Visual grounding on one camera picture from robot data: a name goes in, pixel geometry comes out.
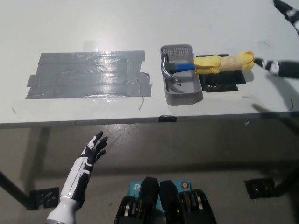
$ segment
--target blue hammer handle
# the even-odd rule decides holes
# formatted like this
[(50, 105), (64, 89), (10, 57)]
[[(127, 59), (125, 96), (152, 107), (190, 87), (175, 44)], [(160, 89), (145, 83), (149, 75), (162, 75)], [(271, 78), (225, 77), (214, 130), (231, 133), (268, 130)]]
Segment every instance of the blue hammer handle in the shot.
[(195, 70), (194, 63), (175, 64), (175, 66), (176, 66), (176, 72), (194, 71)]

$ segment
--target yellow towel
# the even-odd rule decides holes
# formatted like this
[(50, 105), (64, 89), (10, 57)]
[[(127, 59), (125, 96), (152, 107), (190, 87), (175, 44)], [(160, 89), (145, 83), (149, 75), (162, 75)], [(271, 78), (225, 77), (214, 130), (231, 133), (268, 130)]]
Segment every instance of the yellow towel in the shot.
[(254, 65), (254, 54), (251, 51), (243, 51), (238, 54), (243, 62), (242, 71), (248, 71), (252, 69)]
[(220, 71), (250, 70), (254, 65), (251, 51), (243, 51), (236, 56), (220, 57), (218, 55), (194, 58), (197, 74), (217, 74)]
[(219, 55), (194, 58), (195, 72), (197, 74), (219, 73), (220, 64), (221, 57)]

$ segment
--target hammer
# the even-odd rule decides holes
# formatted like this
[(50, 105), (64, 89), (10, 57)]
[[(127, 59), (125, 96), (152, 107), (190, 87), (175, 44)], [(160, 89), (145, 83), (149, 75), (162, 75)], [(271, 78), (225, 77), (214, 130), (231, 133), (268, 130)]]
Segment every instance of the hammer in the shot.
[(195, 70), (194, 63), (177, 64), (169, 62), (169, 57), (167, 53), (161, 54), (161, 61), (161, 70), (163, 77), (165, 78), (165, 80), (172, 82), (176, 85), (181, 85), (181, 80), (174, 77), (172, 74), (181, 71)]

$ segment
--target black metal table leg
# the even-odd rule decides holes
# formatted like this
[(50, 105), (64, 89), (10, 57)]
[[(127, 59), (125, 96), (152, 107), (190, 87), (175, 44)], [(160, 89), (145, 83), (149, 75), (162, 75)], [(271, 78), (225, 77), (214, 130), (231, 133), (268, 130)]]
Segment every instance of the black metal table leg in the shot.
[(12, 183), (0, 171), (0, 187), (22, 204), (27, 210), (36, 210), (43, 204), (44, 208), (54, 208), (58, 205), (59, 188), (31, 190), (29, 196)]
[(34, 201), (31, 201), (21, 189), (19, 189), (14, 183), (12, 183), (3, 173), (0, 171), (0, 187), (2, 187), (7, 193), (15, 198), (28, 210), (37, 209)]

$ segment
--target hammer head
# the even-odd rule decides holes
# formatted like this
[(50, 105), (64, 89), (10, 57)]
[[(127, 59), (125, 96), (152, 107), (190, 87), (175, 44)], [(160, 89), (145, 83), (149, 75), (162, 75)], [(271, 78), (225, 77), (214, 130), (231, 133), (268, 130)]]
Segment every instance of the hammer head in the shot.
[(169, 62), (169, 57), (167, 53), (163, 53), (161, 55), (161, 61), (161, 71), (165, 80), (172, 82), (176, 85), (181, 85), (181, 80), (172, 75), (176, 73), (176, 65), (175, 63)]

